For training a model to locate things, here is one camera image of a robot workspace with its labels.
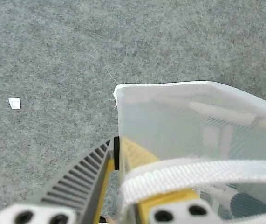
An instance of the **white handle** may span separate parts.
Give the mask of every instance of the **white handle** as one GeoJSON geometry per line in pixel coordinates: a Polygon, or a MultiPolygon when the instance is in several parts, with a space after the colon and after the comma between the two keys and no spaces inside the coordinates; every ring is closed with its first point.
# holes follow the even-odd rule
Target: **white handle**
{"type": "Polygon", "coordinates": [[[166,192],[221,183],[266,183],[266,161],[184,161],[177,165],[175,160],[174,166],[163,166],[159,161],[152,164],[156,169],[139,175],[132,170],[132,178],[120,187],[120,219],[130,205],[166,192]]]}

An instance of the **screw hole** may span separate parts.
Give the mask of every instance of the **screw hole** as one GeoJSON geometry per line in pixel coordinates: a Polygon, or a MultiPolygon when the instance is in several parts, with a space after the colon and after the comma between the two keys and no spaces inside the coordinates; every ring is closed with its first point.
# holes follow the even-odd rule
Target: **screw hole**
{"type": "Polygon", "coordinates": [[[28,223],[31,220],[32,216],[34,216],[34,214],[31,211],[24,211],[17,216],[17,218],[15,219],[15,224],[28,223]]]}
{"type": "Polygon", "coordinates": [[[169,222],[173,219],[173,215],[170,212],[161,210],[155,213],[155,219],[158,222],[169,222]]]}
{"type": "Polygon", "coordinates": [[[189,212],[193,216],[204,216],[206,215],[205,208],[201,207],[200,205],[192,205],[189,207],[189,212]]]}
{"type": "Polygon", "coordinates": [[[68,222],[68,217],[59,214],[51,219],[50,224],[67,224],[67,222],[68,222]]]}

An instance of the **carpet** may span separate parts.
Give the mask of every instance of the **carpet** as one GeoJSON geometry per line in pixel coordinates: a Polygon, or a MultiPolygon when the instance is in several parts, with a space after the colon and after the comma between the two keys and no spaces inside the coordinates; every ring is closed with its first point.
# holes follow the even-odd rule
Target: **carpet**
{"type": "Polygon", "coordinates": [[[266,1],[0,0],[0,210],[117,134],[107,69],[120,84],[211,80],[266,100],[266,1]]]}

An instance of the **mesh panel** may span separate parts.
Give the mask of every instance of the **mesh panel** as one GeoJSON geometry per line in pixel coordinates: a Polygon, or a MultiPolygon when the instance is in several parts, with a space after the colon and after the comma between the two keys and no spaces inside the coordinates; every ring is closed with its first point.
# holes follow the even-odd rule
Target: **mesh panel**
{"type": "MultiPolygon", "coordinates": [[[[248,93],[222,84],[193,82],[125,85],[117,88],[115,97],[120,138],[136,142],[160,160],[266,160],[266,102],[248,93]]],[[[266,184],[227,184],[252,197],[242,195],[239,202],[258,204],[254,200],[259,200],[259,208],[266,211],[262,204],[266,184]]],[[[202,191],[200,196],[223,219],[235,218],[230,207],[214,196],[202,191]]]]}

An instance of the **white paper scrap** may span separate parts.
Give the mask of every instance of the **white paper scrap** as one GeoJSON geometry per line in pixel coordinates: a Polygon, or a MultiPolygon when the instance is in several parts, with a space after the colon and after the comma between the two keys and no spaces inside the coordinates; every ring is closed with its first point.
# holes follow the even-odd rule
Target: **white paper scrap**
{"type": "Polygon", "coordinates": [[[10,103],[11,108],[14,109],[20,109],[20,98],[9,98],[8,102],[10,103]]]}

